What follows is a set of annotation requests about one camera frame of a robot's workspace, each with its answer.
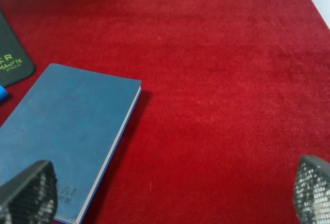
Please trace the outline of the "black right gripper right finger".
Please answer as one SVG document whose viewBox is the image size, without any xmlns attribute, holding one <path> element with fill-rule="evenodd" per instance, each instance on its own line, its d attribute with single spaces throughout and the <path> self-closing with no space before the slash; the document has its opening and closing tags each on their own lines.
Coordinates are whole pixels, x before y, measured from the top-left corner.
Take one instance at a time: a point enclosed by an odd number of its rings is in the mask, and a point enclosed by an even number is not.
<svg viewBox="0 0 330 224">
<path fill-rule="evenodd" d="M 299 161 L 293 204 L 300 223 L 329 223 L 329 163 L 314 155 Z"/>
</svg>

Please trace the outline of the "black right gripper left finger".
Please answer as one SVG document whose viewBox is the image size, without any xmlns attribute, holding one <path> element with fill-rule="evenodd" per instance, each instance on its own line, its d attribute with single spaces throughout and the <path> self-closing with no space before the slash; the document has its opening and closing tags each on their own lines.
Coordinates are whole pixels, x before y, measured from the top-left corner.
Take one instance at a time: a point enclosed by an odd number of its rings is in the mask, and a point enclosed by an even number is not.
<svg viewBox="0 0 330 224">
<path fill-rule="evenodd" d="M 1 223 L 53 223 L 57 207 L 51 161 L 37 161 L 1 185 Z"/>
</svg>

